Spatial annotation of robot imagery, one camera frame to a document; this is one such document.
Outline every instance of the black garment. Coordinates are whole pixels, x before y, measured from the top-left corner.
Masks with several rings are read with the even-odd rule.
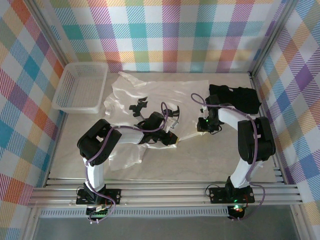
[[[257,91],[254,89],[210,84],[209,92],[210,95],[217,95],[221,104],[229,103],[246,114],[257,114],[259,112],[261,102],[259,102]]]

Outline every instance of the white floor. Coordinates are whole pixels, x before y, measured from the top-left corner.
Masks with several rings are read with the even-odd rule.
[[[131,73],[143,81],[209,80],[210,84],[232,88],[251,88],[246,73]],[[112,92],[117,73],[109,73],[103,100]],[[103,104],[98,114],[69,114],[57,145],[50,178],[84,178],[85,166],[77,148],[79,138],[105,116]],[[180,141],[174,149],[147,149],[142,163],[111,171],[105,162],[105,179],[119,180],[180,180],[225,182],[239,162],[238,134],[228,125],[216,135],[205,134]],[[276,181],[274,163],[269,159],[253,177],[254,182]]]

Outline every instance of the cable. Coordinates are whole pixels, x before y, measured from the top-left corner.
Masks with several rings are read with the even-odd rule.
[[[247,196],[247,195],[244,195],[244,198],[245,198],[245,201],[246,201],[246,206],[245,206],[245,208],[247,208],[247,207],[248,207],[248,203],[249,203],[249,201],[248,201],[248,196]]]
[[[105,208],[106,209],[110,209],[112,207],[112,203],[110,204],[110,206],[108,206],[108,203],[107,203],[107,199],[105,200]]]
[[[161,112],[162,112],[162,114],[165,116],[164,122],[163,122],[163,124],[162,124],[160,127],[156,128],[156,129],[154,129],[154,130],[145,130],[145,129],[135,128],[135,127],[133,127],[133,126],[125,126],[125,125],[113,126],[113,127],[109,130],[109,132],[107,133],[106,137],[104,138],[103,144],[102,144],[101,148],[99,149],[99,151],[98,151],[93,157],[91,157],[89,160],[87,160],[87,161],[84,163],[84,165],[86,166],[86,168],[85,168],[85,183],[86,183],[86,185],[88,186],[88,188],[89,188],[93,193],[95,193],[96,195],[98,195],[98,196],[100,196],[100,197],[102,197],[102,198],[105,198],[105,199],[111,201],[112,206],[113,206],[112,209],[110,210],[110,212],[109,212],[105,217],[103,217],[103,218],[101,218],[101,219],[97,219],[95,222],[92,221],[91,216],[89,215],[89,220],[90,220],[90,223],[91,223],[91,224],[92,224],[92,223],[97,223],[97,224],[99,224],[100,222],[102,222],[103,220],[105,220],[109,215],[111,215],[111,214],[115,211],[115,209],[116,209],[116,202],[115,202],[115,200],[114,200],[113,198],[97,192],[97,191],[94,189],[94,187],[91,185],[91,183],[90,183],[90,181],[89,181],[89,176],[88,176],[88,167],[89,167],[89,164],[90,164],[92,161],[94,161],[94,160],[101,154],[101,152],[103,151],[103,149],[104,149],[105,146],[107,145],[108,139],[109,139],[112,131],[115,130],[115,129],[120,129],[120,128],[133,129],[133,130],[140,131],[140,132],[144,132],[144,133],[153,133],[153,132],[156,132],[156,131],[159,131],[159,130],[163,129],[163,128],[165,127],[165,125],[166,125],[166,123],[167,123],[167,120],[168,120],[168,117],[169,117],[168,106],[167,106],[167,104],[166,104],[165,102],[161,102]]]
[[[211,135],[215,135],[215,134],[217,134],[217,133],[221,132],[221,131],[222,131],[222,127],[221,127],[220,125],[218,125],[218,128],[219,128],[219,130],[218,130],[218,131],[216,131],[216,132],[214,132],[214,131],[210,131],[210,134],[211,134]]]
[[[205,194],[207,197],[209,197],[209,198],[210,198],[210,196],[207,194],[207,190],[208,190],[208,188],[209,188],[210,186],[212,186],[212,185],[217,186],[218,188],[220,188],[220,186],[218,186],[217,184],[210,184],[210,185],[208,185],[208,186],[206,187],[206,189],[204,190],[204,194]]]
[[[180,118],[180,108],[179,108],[178,105],[177,105],[177,111],[179,111],[179,115],[178,115],[178,119],[177,119],[176,121],[179,122],[179,118]]]
[[[81,198],[81,196],[78,194],[79,189],[85,189],[85,188],[83,186],[78,186],[77,189],[75,190],[76,195]]]
[[[199,98],[202,100],[202,102],[195,100],[194,96],[199,97]],[[197,104],[200,104],[200,105],[202,105],[202,106],[225,108],[225,109],[229,109],[229,110],[231,110],[231,111],[234,111],[234,112],[236,112],[236,113],[238,113],[238,114],[243,115],[243,116],[244,116],[245,118],[247,118],[247,119],[251,122],[251,124],[252,124],[252,127],[253,127],[253,138],[254,138],[254,154],[253,154],[253,161],[252,161],[251,167],[250,167],[249,171],[246,173],[245,179],[249,182],[250,185],[252,185],[252,186],[254,186],[254,187],[260,187],[260,188],[262,188],[263,194],[262,194],[262,199],[261,199],[259,205],[256,207],[256,209],[255,209],[253,212],[251,212],[249,215],[241,218],[241,220],[247,219],[248,217],[250,217],[251,215],[253,215],[253,214],[261,207],[261,205],[262,205],[262,203],[264,202],[265,197],[266,197],[266,190],[265,190],[265,188],[264,188],[262,185],[254,184],[254,183],[251,183],[251,182],[250,182],[250,176],[251,176],[252,171],[253,171],[254,168],[255,168],[255,164],[256,164],[256,161],[257,161],[257,155],[258,155],[258,133],[257,133],[256,124],[255,124],[254,120],[252,119],[252,117],[251,117],[250,115],[248,115],[248,114],[246,114],[246,113],[244,113],[244,112],[242,112],[242,111],[240,111],[240,110],[238,110],[238,109],[236,109],[236,108],[234,108],[234,107],[224,106],[224,105],[217,105],[217,104],[206,104],[206,101],[204,100],[204,98],[203,98],[202,96],[200,96],[199,94],[197,94],[197,93],[192,93],[192,94],[191,94],[191,99],[192,99],[194,102],[196,102]]]

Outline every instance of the white plastic basket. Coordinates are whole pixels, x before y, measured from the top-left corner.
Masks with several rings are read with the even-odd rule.
[[[108,65],[103,62],[74,62],[65,66],[52,107],[68,114],[99,112]]]

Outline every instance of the bracket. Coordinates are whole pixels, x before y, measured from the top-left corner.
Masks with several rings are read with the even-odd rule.
[[[209,197],[211,204],[252,204],[255,202],[255,196],[252,188],[246,189],[243,194],[234,195],[232,199],[228,198],[224,187],[209,188]]]
[[[121,189],[105,189],[102,193],[105,196],[108,196],[110,198],[112,198],[116,204],[120,203],[120,199],[121,199]],[[89,193],[87,193],[87,191],[85,189],[79,189],[77,192],[77,198],[75,201],[76,205],[100,205],[100,204],[107,204],[110,205],[111,201],[107,200],[105,198],[102,198],[103,202],[98,202],[95,203],[93,200],[91,200],[91,196],[89,195]]]
[[[142,116],[140,111],[142,108],[146,108],[147,107],[147,96],[144,97],[144,98],[139,98],[138,99],[138,103],[137,105],[130,105],[129,106],[129,110],[132,110],[133,111],[133,116],[136,118],[136,117],[139,117],[139,116]]]

